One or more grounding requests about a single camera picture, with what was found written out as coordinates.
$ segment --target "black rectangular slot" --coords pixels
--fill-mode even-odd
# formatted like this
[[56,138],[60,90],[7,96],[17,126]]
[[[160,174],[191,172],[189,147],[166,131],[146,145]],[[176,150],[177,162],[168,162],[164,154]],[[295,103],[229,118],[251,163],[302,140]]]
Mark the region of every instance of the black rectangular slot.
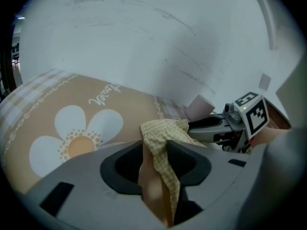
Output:
[[245,161],[241,161],[241,160],[238,160],[238,159],[231,159],[231,160],[229,160],[228,162],[231,163],[231,164],[240,166],[240,167],[244,167],[245,164],[246,164]]
[[60,182],[40,204],[40,206],[54,217],[65,202],[74,185]]

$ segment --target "robotic arm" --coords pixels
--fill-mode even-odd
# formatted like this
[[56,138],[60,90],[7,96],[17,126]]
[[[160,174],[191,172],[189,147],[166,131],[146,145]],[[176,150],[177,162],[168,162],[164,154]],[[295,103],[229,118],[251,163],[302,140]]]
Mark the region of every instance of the robotic arm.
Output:
[[252,138],[268,123],[263,96],[249,92],[227,103],[221,114],[190,122],[188,135],[200,142],[222,145],[224,151],[245,153]]

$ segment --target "white wall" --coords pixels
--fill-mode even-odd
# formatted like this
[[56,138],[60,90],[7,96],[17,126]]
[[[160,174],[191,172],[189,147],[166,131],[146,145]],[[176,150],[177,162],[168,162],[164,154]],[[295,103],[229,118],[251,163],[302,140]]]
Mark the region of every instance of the white wall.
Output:
[[288,9],[280,0],[267,0],[270,10],[273,12],[275,28],[275,46],[276,50],[271,51],[272,54],[278,55],[276,68],[268,69],[268,75],[273,76],[269,89],[264,92],[256,90],[264,94],[286,117],[284,106],[275,94],[280,86],[287,80],[306,51],[306,41],[302,35],[296,21],[291,16]]
[[24,82],[58,68],[217,111],[263,72],[282,83],[257,0],[32,0],[20,61]]

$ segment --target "white flower print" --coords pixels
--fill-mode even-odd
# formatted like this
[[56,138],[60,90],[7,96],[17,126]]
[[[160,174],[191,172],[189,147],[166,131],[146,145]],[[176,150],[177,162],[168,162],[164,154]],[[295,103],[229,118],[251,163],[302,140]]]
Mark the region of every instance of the white flower print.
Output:
[[30,148],[31,168],[40,177],[46,176],[68,159],[104,148],[103,145],[123,127],[121,115],[110,109],[96,113],[86,127],[85,113],[76,105],[59,110],[54,123],[61,139],[41,136]]

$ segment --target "yellow checkered cloth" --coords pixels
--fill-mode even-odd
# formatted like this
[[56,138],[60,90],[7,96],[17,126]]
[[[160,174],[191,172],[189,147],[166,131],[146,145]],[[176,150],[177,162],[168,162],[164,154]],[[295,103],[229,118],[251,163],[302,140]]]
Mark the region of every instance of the yellow checkered cloth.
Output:
[[161,175],[169,189],[173,219],[179,198],[180,182],[167,159],[167,140],[178,140],[205,147],[200,142],[188,136],[188,129],[189,125],[186,119],[160,119],[141,125],[143,140],[153,154],[154,168]]

